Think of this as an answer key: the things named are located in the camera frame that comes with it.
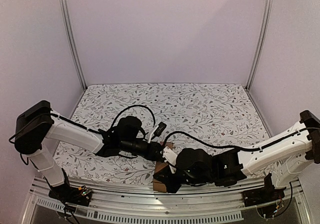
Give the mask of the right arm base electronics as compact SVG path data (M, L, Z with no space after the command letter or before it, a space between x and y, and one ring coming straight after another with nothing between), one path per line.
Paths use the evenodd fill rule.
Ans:
M272 182L272 174L269 173L264 179L264 186L245 190L241 193L245 207L264 205L273 202L270 205L264 205L257 208L257 213L264 219L274 218L278 213L283 198L285 197L284 188L276 189Z

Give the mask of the brown cardboard box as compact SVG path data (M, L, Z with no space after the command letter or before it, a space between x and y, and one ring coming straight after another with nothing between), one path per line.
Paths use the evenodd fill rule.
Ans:
M163 142L161 142L160 144L162 144L163 147L169 147L169 148L171 148L173 150L174 144L172 142L167 142L165 145L164 145ZM172 174L170 166L165 162L165 160L157 161L155 163L154 174L155 173Z

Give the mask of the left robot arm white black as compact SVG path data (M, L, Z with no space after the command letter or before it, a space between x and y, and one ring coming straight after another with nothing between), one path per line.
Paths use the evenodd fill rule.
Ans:
M50 102L42 100L17 117L15 134L8 141L35 165L63 201L70 201L75 195L74 189L63 169L42 145L44 139L72 144L103 158L126 152L132 158L140 156L158 161L163 147L154 138L166 127L160 122L145 132L137 117L126 116L119 122L114 121L108 130L94 130L60 115L51 108Z

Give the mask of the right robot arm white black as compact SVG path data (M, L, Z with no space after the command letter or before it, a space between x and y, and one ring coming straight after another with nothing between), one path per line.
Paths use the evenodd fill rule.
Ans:
M262 202L269 202L308 165L319 164L320 120L305 110L292 127L254 148L229 147L211 155L201 148L184 148L175 153L165 147L162 156L165 167L153 178L165 185L167 193L176 193L182 185L233 186L270 164L285 161L266 176L266 185L258 192Z

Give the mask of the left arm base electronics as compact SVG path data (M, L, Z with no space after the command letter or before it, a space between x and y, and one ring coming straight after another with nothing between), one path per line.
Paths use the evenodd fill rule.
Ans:
M93 195L93 190L85 185L80 187L73 187L67 183L60 186L50 186L48 196L56 199L63 204L75 204L88 207Z

